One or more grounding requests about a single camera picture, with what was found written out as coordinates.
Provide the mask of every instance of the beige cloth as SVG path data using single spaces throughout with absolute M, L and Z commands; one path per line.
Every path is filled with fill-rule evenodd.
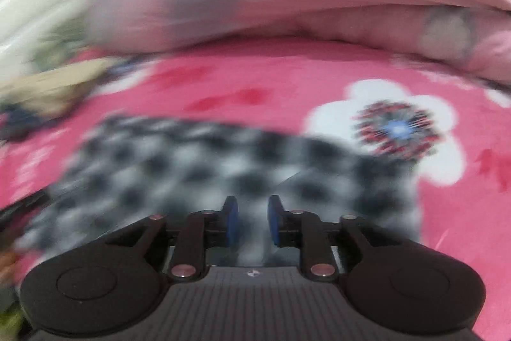
M 44 119 L 54 119 L 88 94 L 119 58 L 106 57 L 69 64 L 55 70 L 12 80 L 4 87 L 4 100 L 19 104 Z

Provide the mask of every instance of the dark fabric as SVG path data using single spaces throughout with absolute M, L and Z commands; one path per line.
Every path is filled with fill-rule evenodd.
M 227 195 L 240 206 L 238 265 L 294 263 L 270 243 L 267 199 L 324 221 L 356 214 L 419 238 L 421 213 L 411 164 L 358 155 L 320 140 L 208 121 L 113 116 L 72 157 L 51 189 L 54 203 L 28 225 L 20 247 L 44 258 L 160 213 L 173 221 L 218 210 Z
M 0 106 L 0 140 L 25 139 L 30 132 L 44 126 L 45 121 L 18 104 Z

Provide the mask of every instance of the green object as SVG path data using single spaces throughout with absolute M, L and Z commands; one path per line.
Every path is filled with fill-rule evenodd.
M 86 46 L 84 16 L 67 20 L 37 41 L 32 55 L 34 71 L 43 72 L 61 67 Z
M 19 304 L 0 314 L 0 341 L 15 341 L 23 324 L 23 313 Z

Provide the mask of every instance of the metal pivot pin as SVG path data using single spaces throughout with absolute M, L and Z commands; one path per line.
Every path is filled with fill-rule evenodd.
M 318 263 L 311 267 L 311 272 L 315 276 L 328 277 L 335 273 L 335 267 L 327 263 Z
M 186 264 L 176 265 L 171 270 L 172 275 L 175 277 L 190 277 L 193 276 L 195 272 L 195 267 Z

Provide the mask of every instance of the bed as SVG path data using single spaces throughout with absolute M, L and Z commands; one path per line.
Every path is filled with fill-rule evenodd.
M 29 47 L 86 2 L 0 0 L 0 77 L 29 72 Z M 510 111 L 511 97 L 495 85 L 412 54 L 297 37 L 214 41 L 145 57 L 103 82 L 65 120 L 2 146 L 0 206 L 57 181 L 104 119 L 117 114 L 301 135 L 362 154 L 388 145 L 388 137 L 374 138 L 378 117 L 391 136 L 410 135 L 418 118 L 423 130 L 411 148 L 396 151 L 411 152 L 416 163 L 418 239 L 482 276 L 487 297 L 475 331 L 504 341 L 511 337 Z M 77 209 L 75 216 L 87 207 Z M 20 275 L 32 261 L 20 262 Z

